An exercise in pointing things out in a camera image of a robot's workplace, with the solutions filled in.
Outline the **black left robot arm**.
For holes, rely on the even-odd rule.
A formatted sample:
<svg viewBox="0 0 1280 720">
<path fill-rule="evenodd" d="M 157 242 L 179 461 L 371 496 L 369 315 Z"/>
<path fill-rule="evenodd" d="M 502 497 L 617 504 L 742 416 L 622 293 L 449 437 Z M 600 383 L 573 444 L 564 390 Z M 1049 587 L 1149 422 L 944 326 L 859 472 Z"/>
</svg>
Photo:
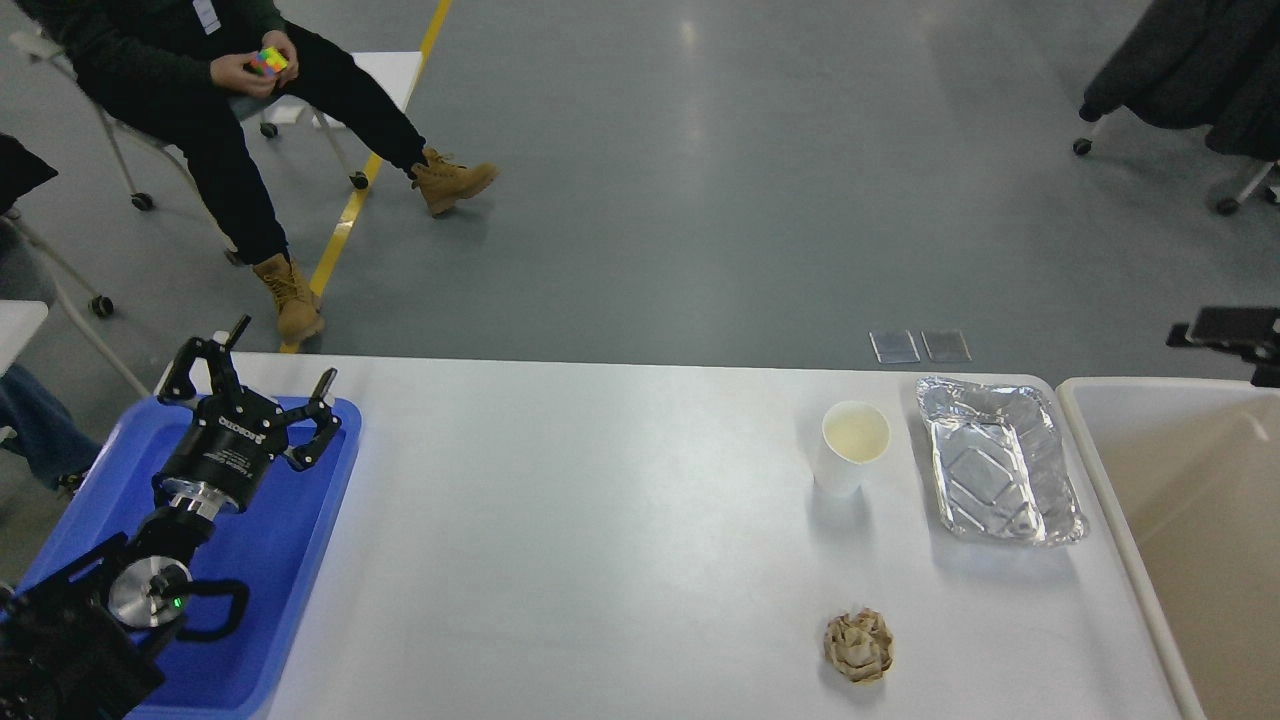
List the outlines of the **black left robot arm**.
<svg viewBox="0 0 1280 720">
<path fill-rule="evenodd" d="M 278 398 L 239 379 L 233 346 L 180 346 L 3 596 L 5 719 L 244 719 L 271 692 L 361 418 L 335 369 Z"/>
</svg>

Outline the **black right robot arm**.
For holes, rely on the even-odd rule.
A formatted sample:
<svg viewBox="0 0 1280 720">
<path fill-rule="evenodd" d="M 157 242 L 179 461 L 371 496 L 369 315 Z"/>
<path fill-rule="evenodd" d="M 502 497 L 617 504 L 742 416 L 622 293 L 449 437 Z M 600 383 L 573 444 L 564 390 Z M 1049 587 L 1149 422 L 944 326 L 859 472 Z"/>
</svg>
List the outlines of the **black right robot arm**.
<svg viewBox="0 0 1280 720">
<path fill-rule="evenodd" d="M 1279 307 L 1207 306 L 1193 322 L 1171 325 L 1171 348 L 1208 348 L 1239 357 L 1254 370 L 1251 384 L 1279 388 Z"/>
</svg>

